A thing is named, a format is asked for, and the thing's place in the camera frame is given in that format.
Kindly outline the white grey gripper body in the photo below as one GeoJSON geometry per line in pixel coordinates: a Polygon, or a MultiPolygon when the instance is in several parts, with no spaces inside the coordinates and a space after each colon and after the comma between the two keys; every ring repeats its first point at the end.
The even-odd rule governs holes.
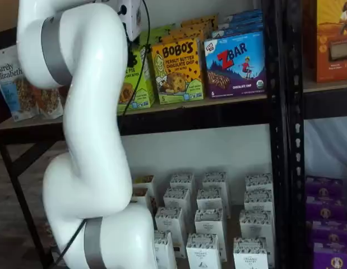
{"type": "Polygon", "coordinates": [[[136,39],[141,33],[141,0],[118,1],[118,14],[129,39],[136,39]]]}

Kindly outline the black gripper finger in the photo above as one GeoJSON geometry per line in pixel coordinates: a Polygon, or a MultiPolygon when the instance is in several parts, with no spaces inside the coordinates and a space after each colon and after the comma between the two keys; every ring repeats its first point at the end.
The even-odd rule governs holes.
{"type": "Polygon", "coordinates": [[[140,37],[136,37],[134,40],[129,40],[129,38],[127,38],[127,42],[128,42],[128,52],[129,53],[133,53],[133,51],[135,49],[138,49],[140,47],[140,37]]]}

